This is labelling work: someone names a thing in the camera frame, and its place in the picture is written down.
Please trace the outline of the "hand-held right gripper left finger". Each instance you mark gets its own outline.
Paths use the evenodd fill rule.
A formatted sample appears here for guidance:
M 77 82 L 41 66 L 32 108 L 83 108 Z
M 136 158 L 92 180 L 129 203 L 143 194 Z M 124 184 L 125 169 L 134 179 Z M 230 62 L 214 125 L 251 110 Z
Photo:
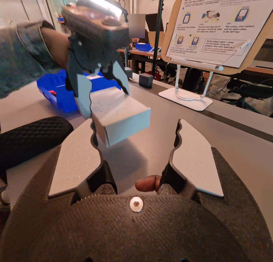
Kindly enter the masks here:
M 110 167 L 98 149 L 93 120 L 87 119 L 63 141 L 55 165 L 49 198 L 76 193 L 79 199 L 99 193 L 103 184 L 117 186 Z

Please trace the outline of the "printed instruction sheet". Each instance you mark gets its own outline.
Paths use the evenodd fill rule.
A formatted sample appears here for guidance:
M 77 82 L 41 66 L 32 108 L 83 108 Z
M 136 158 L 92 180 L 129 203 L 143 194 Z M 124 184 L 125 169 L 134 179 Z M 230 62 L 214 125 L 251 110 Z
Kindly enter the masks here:
M 272 0 L 182 0 L 166 55 L 239 68 L 272 5 Z

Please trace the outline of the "black monitor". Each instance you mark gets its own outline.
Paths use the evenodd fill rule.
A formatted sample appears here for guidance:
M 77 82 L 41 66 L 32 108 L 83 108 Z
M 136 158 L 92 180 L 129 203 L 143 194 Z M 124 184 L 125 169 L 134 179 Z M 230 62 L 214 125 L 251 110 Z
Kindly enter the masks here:
M 145 15 L 145 21 L 146 21 L 149 32 L 155 32 L 156 31 L 157 17 L 158 17 L 157 13 L 152 13 L 152 14 L 146 14 Z

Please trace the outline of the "dark grey cube device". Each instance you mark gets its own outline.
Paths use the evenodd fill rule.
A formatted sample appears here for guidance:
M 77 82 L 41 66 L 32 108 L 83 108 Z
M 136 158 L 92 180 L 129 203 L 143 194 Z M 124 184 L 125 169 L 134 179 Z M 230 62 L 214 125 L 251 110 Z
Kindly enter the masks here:
M 151 88 L 153 84 L 153 80 L 154 80 L 153 75 L 148 73 L 141 73 L 139 75 L 138 83 L 142 87 Z

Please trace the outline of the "small blue plastic bin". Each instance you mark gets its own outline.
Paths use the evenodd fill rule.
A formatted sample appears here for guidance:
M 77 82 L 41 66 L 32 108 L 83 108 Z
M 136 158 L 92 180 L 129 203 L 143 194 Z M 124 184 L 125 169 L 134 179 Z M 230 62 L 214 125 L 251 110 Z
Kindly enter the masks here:
M 143 52 L 149 52 L 153 49 L 153 47 L 150 44 L 146 43 L 135 43 L 135 49 Z

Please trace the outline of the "red bag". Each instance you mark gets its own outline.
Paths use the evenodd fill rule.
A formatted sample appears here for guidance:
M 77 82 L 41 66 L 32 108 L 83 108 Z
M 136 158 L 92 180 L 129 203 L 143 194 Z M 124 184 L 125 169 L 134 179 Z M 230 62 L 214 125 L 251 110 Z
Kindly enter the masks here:
M 152 71 L 148 71 L 146 73 L 149 74 L 149 75 L 152 75 Z M 157 80 L 157 81 L 161 81 L 162 80 L 162 75 L 159 73 L 158 70 L 155 71 L 155 77 L 154 77 L 154 79 Z

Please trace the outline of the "person's left hand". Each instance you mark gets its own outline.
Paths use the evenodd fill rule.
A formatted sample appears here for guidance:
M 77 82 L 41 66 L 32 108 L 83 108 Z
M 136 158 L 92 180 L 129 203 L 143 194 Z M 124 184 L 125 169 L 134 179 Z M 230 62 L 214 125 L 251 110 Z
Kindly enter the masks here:
M 68 37 L 51 28 L 41 27 L 41 34 L 54 61 L 62 68 L 67 69 L 70 41 Z

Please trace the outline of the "person's right hand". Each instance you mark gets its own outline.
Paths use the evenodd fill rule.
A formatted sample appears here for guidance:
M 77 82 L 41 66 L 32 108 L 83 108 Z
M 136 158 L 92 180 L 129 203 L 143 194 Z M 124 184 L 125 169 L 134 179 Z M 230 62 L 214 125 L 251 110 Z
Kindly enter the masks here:
M 150 175 L 135 182 L 135 188 L 140 192 L 158 192 L 160 188 L 160 175 Z

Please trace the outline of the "person's left forearm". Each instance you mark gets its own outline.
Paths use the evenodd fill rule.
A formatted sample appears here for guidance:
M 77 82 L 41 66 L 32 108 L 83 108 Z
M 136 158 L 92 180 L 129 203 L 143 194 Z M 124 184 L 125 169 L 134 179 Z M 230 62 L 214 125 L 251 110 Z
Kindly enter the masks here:
M 41 29 L 56 29 L 46 20 L 23 22 L 0 32 L 0 98 L 54 74 L 61 66 L 53 59 Z

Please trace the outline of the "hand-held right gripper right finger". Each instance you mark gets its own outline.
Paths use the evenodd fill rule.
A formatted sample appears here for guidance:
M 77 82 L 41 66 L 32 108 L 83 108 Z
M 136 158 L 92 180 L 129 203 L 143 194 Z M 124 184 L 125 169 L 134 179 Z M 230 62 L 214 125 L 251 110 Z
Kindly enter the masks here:
M 174 148 L 160 179 L 163 184 L 186 199 L 198 192 L 224 197 L 210 143 L 184 119 L 177 123 Z

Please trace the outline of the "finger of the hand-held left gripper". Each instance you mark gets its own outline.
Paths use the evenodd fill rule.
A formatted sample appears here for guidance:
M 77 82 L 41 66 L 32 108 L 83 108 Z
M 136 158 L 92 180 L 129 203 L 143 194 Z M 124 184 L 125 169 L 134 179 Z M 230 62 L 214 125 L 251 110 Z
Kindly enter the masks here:
M 92 82 L 84 75 L 77 74 L 78 96 L 75 97 L 78 109 L 85 120 L 91 116 L 91 100 L 90 92 L 92 90 Z
M 128 77 L 125 73 L 125 67 L 123 66 L 122 61 L 117 59 L 109 65 L 103 66 L 102 75 L 107 80 L 115 80 L 122 91 L 125 94 L 130 95 Z

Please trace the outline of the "large blue plastic bin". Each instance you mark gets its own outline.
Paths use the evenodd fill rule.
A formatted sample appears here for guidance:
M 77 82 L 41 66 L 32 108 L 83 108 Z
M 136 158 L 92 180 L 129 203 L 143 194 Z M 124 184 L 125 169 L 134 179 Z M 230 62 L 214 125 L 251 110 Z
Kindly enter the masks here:
M 43 96 L 57 109 L 63 110 L 65 113 L 70 113 L 78 110 L 78 106 L 74 99 L 72 91 L 67 91 L 65 87 L 66 72 L 61 70 L 56 74 L 46 74 L 36 81 L 39 91 Z M 91 80 L 91 92 L 117 87 L 121 89 L 115 80 L 107 80 L 104 77 Z M 48 91 L 54 90 L 56 97 Z

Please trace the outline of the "black mesh pad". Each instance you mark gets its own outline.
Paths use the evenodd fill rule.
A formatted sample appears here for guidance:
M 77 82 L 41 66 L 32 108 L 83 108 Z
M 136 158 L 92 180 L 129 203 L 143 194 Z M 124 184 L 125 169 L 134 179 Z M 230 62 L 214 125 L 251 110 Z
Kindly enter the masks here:
M 66 119 L 47 117 L 0 135 L 1 178 L 6 171 L 60 145 L 74 130 Z

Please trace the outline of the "black vertical pole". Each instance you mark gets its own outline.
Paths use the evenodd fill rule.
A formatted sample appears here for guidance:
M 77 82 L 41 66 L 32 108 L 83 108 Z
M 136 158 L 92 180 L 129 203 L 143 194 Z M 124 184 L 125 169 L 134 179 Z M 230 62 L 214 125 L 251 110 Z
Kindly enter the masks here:
M 164 6 L 164 0 L 159 0 L 158 17 L 157 17 L 157 23 L 156 23 L 157 27 L 156 27 L 156 33 L 155 33 L 155 46 L 154 46 L 153 63 L 152 63 L 153 78 L 155 77 L 156 63 L 158 58 L 158 45 L 159 45 L 159 36 L 160 36 L 160 29 L 161 29 L 161 22 L 162 22 L 163 6 Z

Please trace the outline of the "wooden document stand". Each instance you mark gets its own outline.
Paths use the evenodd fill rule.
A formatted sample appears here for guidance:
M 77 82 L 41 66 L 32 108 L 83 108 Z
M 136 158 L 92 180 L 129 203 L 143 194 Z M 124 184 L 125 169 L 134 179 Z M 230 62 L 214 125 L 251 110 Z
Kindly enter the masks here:
M 210 106 L 213 102 L 210 98 L 206 97 L 206 93 L 210 85 L 210 81 L 213 76 L 213 73 L 222 73 L 224 75 L 234 75 L 236 73 L 240 73 L 252 63 L 252 61 L 254 60 L 255 56 L 257 55 L 258 51 L 262 47 L 263 43 L 265 42 L 265 40 L 267 39 L 267 36 L 269 35 L 271 31 L 272 12 L 270 16 L 268 17 L 265 25 L 263 26 L 261 32 L 259 33 L 258 37 L 256 38 L 254 44 L 252 45 L 251 49 L 249 50 L 248 54 L 246 55 L 244 61 L 240 65 L 240 67 L 234 68 L 234 67 L 228 67 L 228 66 L 213 65 L 210 63 L 189 61 L 189 60 L 175 60 L 166 55 L 170 40 L 172 39 L 172 32 L 176 24 L 181 3 L 182 3 L 182 0 L 176 0 L 173 6 L 169 23 L 168 23 L 168 28 L 166 30 L 165 38 L 162 45 L 162 51 L 161 51 L 162 59 L 165 62 L 177 64 L 177 76 L 176 76 L 175 88 L 170 88 L 168 90 L 165 90 L 159 93 L 159 95 L 163 98 L 166 98 L 172 102 L 178 103 L 182 106 L 188 107 L 192 110 L 203 111 L 208 106 Z M 187 91 L 183 88 L 179 89 L 178 81 L 179 81 L 180 66 L 199 69 L 202 72 L 204 71 L 209 72 L 207 84 L 205 86 L 205 89 L 202 95 Z

